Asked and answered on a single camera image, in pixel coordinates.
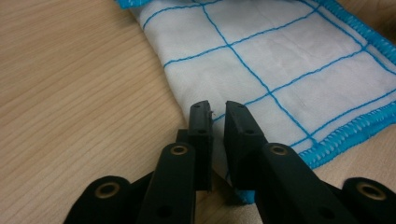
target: black plastic part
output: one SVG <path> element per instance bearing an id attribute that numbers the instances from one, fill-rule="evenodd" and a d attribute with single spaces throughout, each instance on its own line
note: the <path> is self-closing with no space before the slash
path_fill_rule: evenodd
<path id="1" fill-rule="evenodd" d="M 258 162 L 256 201 L 268 223 L 359 223 L 292 148 L 266 144 Z"/>
<path id="2" fill-rule="evenodd" d="M 396 194 L 374 180 L 349 178 L 341 198 L 360 223 L 396 223 Z"/>
<path id="3" fill-rule="evenodd" d="M 64 223 L 133 223 L 146 193 L 151 174 L 133 184 L 119 176 L 93 181 L 81 194 Z"/>
<path id="4" fill-rule="evenodd" d="M 224 146 L 233 186 L 255 189 L 260 175 L 253 162 L 267 140 L 248 109 L 236 102 L 226 103 Z"/>
<path id="5" fill-rule="evenodd" d="M 185 143 L 163 149 L 136 223 L 193 223 L 195 150 Z"/>
<path id="6" fill-rule="evenodd" d="M 177 132 L 177 142 L 184 142 L 195 148 L 195 189 L 212 190 L 212 111 L 208 101 L 196 103 L 190 108 L 188 130 Z"/>

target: microfiber cloth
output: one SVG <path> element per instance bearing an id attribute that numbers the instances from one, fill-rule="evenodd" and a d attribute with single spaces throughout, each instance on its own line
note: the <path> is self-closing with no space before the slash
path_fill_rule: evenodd
<path id="1" fill-rule="evenodd" d="M 153 0 L 132 12 L 185 118 L 209 101 L 225 179 L 226 101 L 311 168 L 395 123 L 396 48 L 335 1 Z"/>

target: brass insert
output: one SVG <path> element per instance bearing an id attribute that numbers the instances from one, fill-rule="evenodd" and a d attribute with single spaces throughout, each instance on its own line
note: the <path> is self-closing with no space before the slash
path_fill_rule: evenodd
<path id="1" fill-rule="evenodd" d="M 356 188 L 362 195 L 366 196 L 367 198 L 371 198 L 377 201 L 384 201 L 385 199 L 387 199 L 387 195 L 384 193 L 384 191 L 372 184 L 360 182 L 358 183 Z"/>
<path id="2" fill-rule="evenodd" d="M 187 151 L 189 151 L 186 147 L 183 146 L 175 146 L 171 148 L 171 153 L 176 155 L 176 156 L 180 156 L 183 154 L 186 154 Z"/>
<path id="3" fill-rule="evenodd" d="M 283 147 L 279 147 L 279 146 L 271 147 L 270 150 L 272 153 L 274 153 L 278 156 L 286 156 L 288 154 L 287 149 L 285 149 Z"/>
<path id="4" fill-rule="evenodd" d="M 107 182 L 99 186 L 95 191 L 95 196 L 100 199 L 111 198 L 120 190 L 120 185 L 116 182 Z"/>

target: wood grain surface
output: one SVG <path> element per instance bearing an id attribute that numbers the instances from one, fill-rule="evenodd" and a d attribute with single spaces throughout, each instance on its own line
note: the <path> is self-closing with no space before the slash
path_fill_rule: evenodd
<path id="1" fill-rule="evenodd" d="M 340 0 L 395 43 L 396 2 Z M 135 181 L 186 128 L 134 17 L 110 0 L 0 1 L 0 223 L 62 223 L 93 180 Z M 315 172 L 396 190 L 396 127 Z M 262 223 L 214 177 L 196 223 Z"/>

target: blue grid pattern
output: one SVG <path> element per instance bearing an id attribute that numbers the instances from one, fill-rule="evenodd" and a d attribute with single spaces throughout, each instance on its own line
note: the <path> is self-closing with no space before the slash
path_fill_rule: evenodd
<path id="1" fill-rule="evenodd" d="M 291 147 L 298 146 L 302 142 L 309 140 L 312 143 L 312 147 L 308 148 L 307 150 L 304 150 L 303 152 L 300 153 L 300 156 L 307 162 L 307 164 L 311 168 L 315 168 L 320 166 L 321 164 L 331 160 L 333 157 L 338 155 L 339 153 L 347 150 L 350 147 L 353 147 L 354 145 L 361 143 L 362 141 L 366 140 L 368 136 L 367 134 L 362 134 L 362 135 L 357 135 L 354 137 L 354 139 L 350 140 L 349 142 L 346 142 L 344 146 L 340 146 L 341 139 L 346 138 L 351 132 L 356 134 L 355 130 L 359 127 L 364 127 L 366 122 L 369 122 L 370 120 L 376 120 L 376 119 L 382 119 L 383 122 L 379 125 L 376 125 L 371 131 L 370 134 L 375 134 L 385 127 L 389 126 L 392 123 L 396 122 L 395 118 L 395 113 L 396 113 L 396 104 L 393 101 L 392 103 L 383 106 L 381 108 L 378 108 L 375 111 L 370 111 L 369 113 L 366 113 L 364 115 L 361 115 L 357 118 L 354 118 L 352 121 L 350 121 L 348 124 L 339 127 L 336 129 L 333 133 L 328 135 L 324 140 L 320 140 L 320 142 L 316 139 L 315 135 L 319 133 L 321 130 L 323 130 L 325 127 L 331 125 L 332 123 L 336 122 L 340 118 L 347 116 L 351 112 L 364 108 L 367 105 L 371 105 L 375 102 L 381 101 L 385 97 L 388 97 L 392 95 L 393 93 L 396 92 L 396 89 L 392 89 L 386 93 L 384 93 L 381 96 L 377 96 L 373 99 L 369 99 L 368 101 L 360 104 L 360 105 L 355 105 L 348 110 L 339 113 L 332 119 L 327 120 L 324 122 L 321 126 L 317 127 L 315 130 L 310 130 L 308 131 L 307 128 L 297 119 L 295 118 L 290 111 L 282 104 L 282 102 L 276 97 L 276 93 L 279 91 L 282 91 L 286 88 L 289 88 L 290 86 L 293 86 L 294 84 L 300 82 L 301 80 L 304 80 L 306 78 L 312 77 L 313 75 L 316 75 L 317 73 L 324 71 L 326 69 L 329 69 L 333 67 L 336 64 L 339 64 L 340 62 L 343 62 L 345 60 L 355 58 L 358 55 L 366 54 L 369 55 L 376 63 L 386 72 L 388 72 L 391 75 L 396 75 L 394 71 L 392 71 L 386 64 L 382 63 L 382 61 L 372 53 L 372 50 L 369 50 L 369 48 L 375 47 L 375 50 L 379 51 L 383 56 L 385 56 L 390 62 L 393 64 L 396 64 L 396 49 L 382 36 L 377 34 L 376 32 L 373 32 L 369 27 L 365 26 L 363 23 L 361 23 L 358 19 L 353 17 L 352 15 L 348 14 L 345 12 L 335 1 L 325 1 L 325 0 L 314 0 L 314 1 L 304 1 L 304 0 L 299 0 L 299 2 L 310 8 L 310 11 L 306 13 L 305 15 L 296 18 L 294 20 L 285 22 L 283 24 L 280 24 L 275 27 L 270 27 L 268 29 L 261 30 L 255 34 L 248 35 L 245 37 L 242 37 L 238 40 L 235 41 L 230 41 L 228 40 L 227 36 L 221 31 L 219 26 L 216 24 L 216 22 L 213 20 L 213 15 L 211 15 L 208 12 L 208 7 L 212 7 L 217 4 L 221 4 L 221 2 L 224 2 L 223 0 L 212 0 L 212 1 L 195 1 L 192 0 L 190 4 L 186 4 L 185 6 L 177 6 L 177 7 L 166 7 L 157 10 L 156 12 L 152 13 L 149 17 L 147 17 L 144 21 L 141 21 L 142 28 L 146 30 L 149 26 L 150 23 L 155 21 L 158 16 L 166 13 L 172 13 L 176 10 L 189 10 L 189 9 L 197 9 L 200 8 L 202 10 L 202 13 L 206 17 L 207 21 L 213 26 L 213 29 L 216 31 L 216 33 L 219 35 L 221 40 L 223 41 L 223 45 L 219 45 L 214 48 L 206 49 L 198 53 L 194 53 L 190 56 L 187 57 L 181 57 L 181 58 L 175 58 L 168 60 L 167 62 L 163 63 L 163 67 L 169 67 L 177 63 L 182 63 L 186 61 L 192 61 L 196 60 L 204 55 L 214 53 L 216 51 L 219 51 L 221 49 L 227 49 L 230 50 L 231 53 L 236 57 L 237 61 L 243 66 L 248 73 L 253 76 L 257 82 L 260 83 L 260 85 L 263 88 L 263 91 L 265 94 L 262 94 L 261 96 L 258 96 L 255 99 L 251 99 L 250 101 L 246 101 L 245 105 L 246 106 L 252 106 L 255 105 L 259 102 L 261 102 L 264 99 L 272 99 L 276 106 L 282 111 L 305 135 L 305 137 L 301 138 L 300 140 L 290 144 Z M 330 11 L 336 18 L 338 18 L 340 21 L 343 21 L 346 23 L 349 27 L 351 27 L 354 32 L 357 32 L 361 36 L 364 37 L 364 40 L 359 40 L 356 35 L 353 35 L 346 29 L 345 27 L 342 27 L 338 25 L 336 22 L 333 21 L 333 19 L 330 19 L 328 15 L 326 15 L 323 11 L 321 11 L 321 8 L 325 8 L 327 11 Z M 304 21 L 309 19 L 312 16 L 320 16 L 323 20 L 326 22 L 330 23 L 335 29 L 338 31 L 342 32 L 346 36 L 348 36 L 357 46 L 359 46 L 358 49 L 354 50 L 353 52 L 350 52 L 346 55 L 340 56 L 336 59 L 333 59 L 309 72 L 305 72 L 296 78 L 292 79 L 291 81 L 284 83 L 282 85 L 279 85 L 275 88 L 270 88 L 269 85 L 265 82 L 265 80 L 262 79 L 261 76 L 255 72 L 252 67 L 247 63 L 247 61 L 244 59 L 244 57 L 241 55 L 238 50 L 235 49 L 238 45 L 241 45 L 242 43 L 247 43 L 255 38 L 262 37 L 264 35 L 269 35 L 273 32 L 279 32 L 282 29 L 285 29 L 287 27 L 290 27 L 300 21 Z M 389 116 L 386 118 L 383 118 L 378 112 L 385 112 L 385 114 L 388 114 Z M 214 118 L 215 122 L 218 122 L 219 120 L 224 118 L 224 114 L 218 115 L 216 118 Z"/>

